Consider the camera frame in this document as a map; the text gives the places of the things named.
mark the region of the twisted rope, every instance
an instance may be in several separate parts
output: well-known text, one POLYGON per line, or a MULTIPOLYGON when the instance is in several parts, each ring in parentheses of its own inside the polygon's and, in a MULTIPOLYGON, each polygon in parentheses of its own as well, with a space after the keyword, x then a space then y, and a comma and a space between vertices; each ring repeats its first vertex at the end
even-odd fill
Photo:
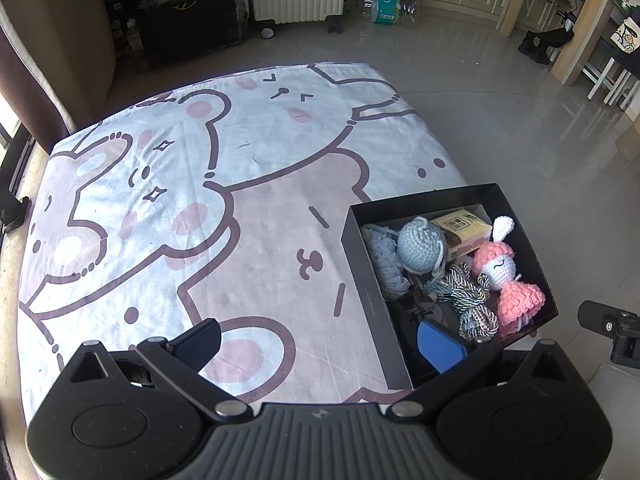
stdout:
POLYGON ((449 267, 444 277, 428 286, 438 301, 450 301, 460 315, 460 335, 468 340, 493 337, 498 332, 498 318, 484 303, 489 299, 489 278, 478 276, 478 284, 470 280, 469 264, 449 267))

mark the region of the wall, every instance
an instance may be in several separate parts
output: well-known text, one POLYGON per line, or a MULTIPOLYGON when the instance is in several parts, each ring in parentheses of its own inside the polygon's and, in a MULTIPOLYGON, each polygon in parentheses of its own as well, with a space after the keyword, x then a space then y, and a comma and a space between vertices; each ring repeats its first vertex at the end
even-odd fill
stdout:
POLYGON ((79 128, 100 118, 115 67, 102 0, 2 0, 18 35, 79 128))

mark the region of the crocheted doll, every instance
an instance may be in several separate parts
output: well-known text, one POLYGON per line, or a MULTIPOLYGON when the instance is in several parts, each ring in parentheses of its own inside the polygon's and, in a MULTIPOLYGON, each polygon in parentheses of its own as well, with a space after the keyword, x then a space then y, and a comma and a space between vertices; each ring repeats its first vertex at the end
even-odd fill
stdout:
POLYGON ((453 264, 441 280, 431 283, 429 291, 438 295, 438 301, 450 301, 456 309, 461 337, 469 341, 492 338, 498 332, 498 319, 484 304, 489 299, 489 279, 480 274, 474 283, 470 273, 468 263, 453 264))
POLYGON ((421 216, 405 224, 398 233, 398 260, 413 274, 431 273, 432 280, 444 275, 447 241, 442 229, 421 216))
POLYGON ((486 274, 492 290, 500 290, 498 321, 501 337, 519 332, 545 304, 545 295, 537 285, 521 283, 516 276, 515 253, 502 240, 515 226, 508 216, 494 220, 493 242, 481 246, 474 255, 472 272, 486 274))

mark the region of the black box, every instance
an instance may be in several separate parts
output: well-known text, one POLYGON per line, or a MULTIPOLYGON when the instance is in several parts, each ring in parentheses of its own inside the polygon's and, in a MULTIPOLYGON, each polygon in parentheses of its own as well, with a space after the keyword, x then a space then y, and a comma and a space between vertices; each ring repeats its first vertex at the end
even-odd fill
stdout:
POLYGON ((351 267, 389 389, 417 388, 435 373, 417 370, 414 363, 408 362, 406 349, 403 352, 401 346, 404 345, 399 343, 389 308, 380 293, 380 286, 364 245, 360 227, 364 224, 378 224, 400 228, 415 216, 424 216, 433 220, 459 209, 467 209, 487 223, 493 223, 494 218, 502 215, 514 219, 515 228, 506 237, 505 242, 515 251, 517 272, 522 274, 524 283, 539 286, 546 297, 544 306, 533 320, 520 332, 503 339, 502 344, 508 346, 516 342, 558 315, 558 308, 536 254, 497 184, 440 189, 352 205, 347 213, 342 232, 342 246, 351 267))
POLYGON ((191 0, 164 5, 136 20, 151 66, 170 64, 241 43, 243 25, 235 0, 191 0))

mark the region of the bed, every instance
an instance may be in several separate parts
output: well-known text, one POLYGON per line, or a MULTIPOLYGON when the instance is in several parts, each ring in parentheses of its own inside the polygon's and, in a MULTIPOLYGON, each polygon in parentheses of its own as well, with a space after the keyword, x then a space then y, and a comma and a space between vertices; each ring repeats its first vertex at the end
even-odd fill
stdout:
POLYGON ((395 401, 340 243, 347 209, 464 184, 364 64, 211 79, 60 141, 20 275, 27 422, 82 341, 133 348, 207 317, 223 342, 201 375, 254 408, 395 401))

